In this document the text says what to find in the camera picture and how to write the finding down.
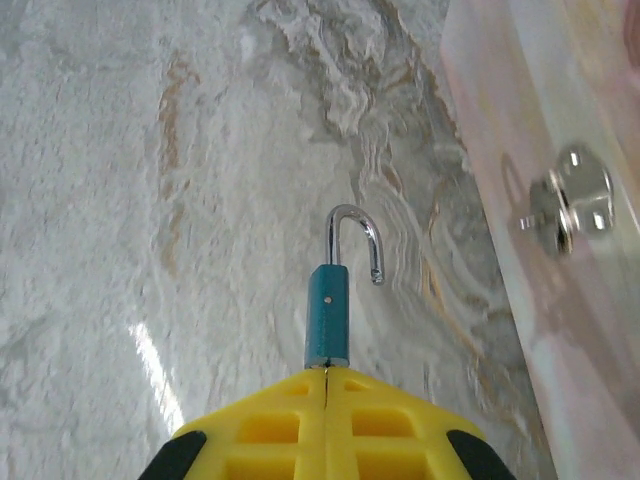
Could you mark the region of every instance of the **metal hook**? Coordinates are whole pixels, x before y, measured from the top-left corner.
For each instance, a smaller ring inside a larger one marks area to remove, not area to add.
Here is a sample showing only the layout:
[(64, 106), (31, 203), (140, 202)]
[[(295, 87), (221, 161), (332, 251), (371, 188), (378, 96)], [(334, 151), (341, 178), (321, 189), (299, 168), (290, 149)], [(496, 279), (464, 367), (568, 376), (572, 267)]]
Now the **metal hook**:
[(340, 221), (351, 218), (360, 224), (369, 240), (369, 262), (371, 264), (371, 281), (374, 285), (384, 283), (384, 258), (382, 241), (378, 227), (367, 213), (354, 205), (338, 205), (329, 213), (326, 224), (326, 262), (329, 265), (340, 265)]

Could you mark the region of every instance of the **yellow plastic object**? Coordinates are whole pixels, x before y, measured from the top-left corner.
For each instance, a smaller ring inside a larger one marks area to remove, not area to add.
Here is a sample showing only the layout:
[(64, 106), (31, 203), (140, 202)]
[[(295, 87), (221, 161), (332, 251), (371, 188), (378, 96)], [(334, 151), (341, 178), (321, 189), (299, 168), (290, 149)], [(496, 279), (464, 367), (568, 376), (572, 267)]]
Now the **yellow plastic object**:
[(305, 370), (182, 427), (186, 480), (467, 480), (446, 433), (468, 420), (349, 368)]

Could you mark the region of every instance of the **teal handle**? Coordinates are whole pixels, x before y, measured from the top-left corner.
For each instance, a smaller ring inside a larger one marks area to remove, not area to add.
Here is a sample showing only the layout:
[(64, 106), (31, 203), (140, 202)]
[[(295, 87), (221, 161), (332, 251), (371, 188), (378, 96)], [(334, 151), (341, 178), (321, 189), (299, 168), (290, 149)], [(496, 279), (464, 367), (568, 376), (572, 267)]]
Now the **teal handle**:
[(309, 279), (304, 368), (349, 366), (349, 271), (320, 265)]

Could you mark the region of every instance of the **black rubber edge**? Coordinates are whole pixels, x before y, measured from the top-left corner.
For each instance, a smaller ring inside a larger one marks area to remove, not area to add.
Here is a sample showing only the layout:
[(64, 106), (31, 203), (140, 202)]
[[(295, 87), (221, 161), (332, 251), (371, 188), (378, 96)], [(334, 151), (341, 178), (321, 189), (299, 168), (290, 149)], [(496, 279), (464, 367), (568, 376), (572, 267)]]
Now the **black rubber edge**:
[(472, 480), (516, 480), (484, 440), (461, 430), (448, 431), (447, 438)]
[(184, 480), (207, 441), (194, 430), (165, 443), (138, 480)]

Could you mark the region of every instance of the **marble tile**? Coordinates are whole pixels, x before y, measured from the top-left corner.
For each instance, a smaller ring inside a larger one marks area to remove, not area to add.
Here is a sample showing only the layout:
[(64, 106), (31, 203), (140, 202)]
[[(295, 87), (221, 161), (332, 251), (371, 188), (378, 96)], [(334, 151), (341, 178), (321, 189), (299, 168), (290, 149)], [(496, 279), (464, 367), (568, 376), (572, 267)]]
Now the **marble tile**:
[(0, 476), (135, 478), (302, 367), (324, 218), (353, 365), (553, 465), (437, 53), (446, 1), (13, 2), (0, 32)]

